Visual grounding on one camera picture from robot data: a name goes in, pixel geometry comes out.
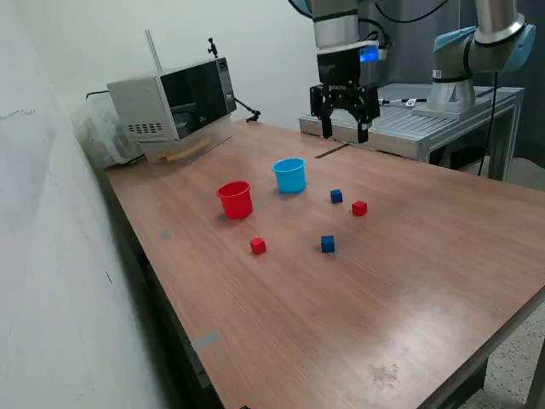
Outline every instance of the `scribble on wall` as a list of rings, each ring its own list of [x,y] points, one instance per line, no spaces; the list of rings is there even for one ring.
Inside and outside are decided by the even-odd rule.
[[[25,117],[30,117],[31,115],[34,115],[36,113],[35,109],[26,110],[26,109],[18,109],[17,111],[13,111],[12,113],[9,113],[8,115],[0,116],[0,122],[5,121],[6,119],[10,119],[14,117],[15,115],[24,115]]]

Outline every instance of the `blue indicator light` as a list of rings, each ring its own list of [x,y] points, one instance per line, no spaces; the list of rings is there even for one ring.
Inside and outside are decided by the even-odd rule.
[[[359,62],[377,61],[378,47],[366,45],[359,51]]]

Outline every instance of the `floor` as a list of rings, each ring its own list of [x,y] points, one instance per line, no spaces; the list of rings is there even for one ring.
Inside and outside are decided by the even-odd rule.
[[[477,174],[479,166],[467,172]],[[483,168],[486,174],[487,163]],[[516,158],[509,182],[545,192],[545,170]],[[526,401],[537,358],[545,336],[545,304],[491,356],[485,389],[475,394],[463,409],[520,409]]]

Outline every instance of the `metal workbench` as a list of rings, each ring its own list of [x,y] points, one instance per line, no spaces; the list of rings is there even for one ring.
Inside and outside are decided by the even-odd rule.
[[[398,100],[405,98],[427,98],[431,84],[389,84],[379,89],[379,98]],[[429,162],[430,154],[488,124],[491,115],[491,87],[475,87],[478,98],[488,102],[483,109],[461,119],[433,118],[411,113],[413,108],[404,103],[381,107],[381,116],[373,121],[369,141],[361,144],[388,153],[422,162]],[[513,159],[514,143],[519,127],[520,109],[524,100],[523,88],[500,88],[496,97],[496,114],[490,139],[490,165],[488,177],[506,180]],[[334,111],[332,117],[333,137],[338,141],[357,141],[357,123],[346,111]],[[320,121],[311,115],[299,119],[301,132],[322,135]]]

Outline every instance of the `wooden board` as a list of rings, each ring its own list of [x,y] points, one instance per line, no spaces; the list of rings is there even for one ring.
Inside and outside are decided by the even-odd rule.
[[[191,165],[109,173],[189,337],[219,333],[198,355],[226,408],[415,408],[545,284],[545,194],[356,147],[314,159],[335,143],[235,128]],[[308,186],[281,196],[271,167],[290,156]],[[215,190],[237,179],[255,211],[228,221]]]

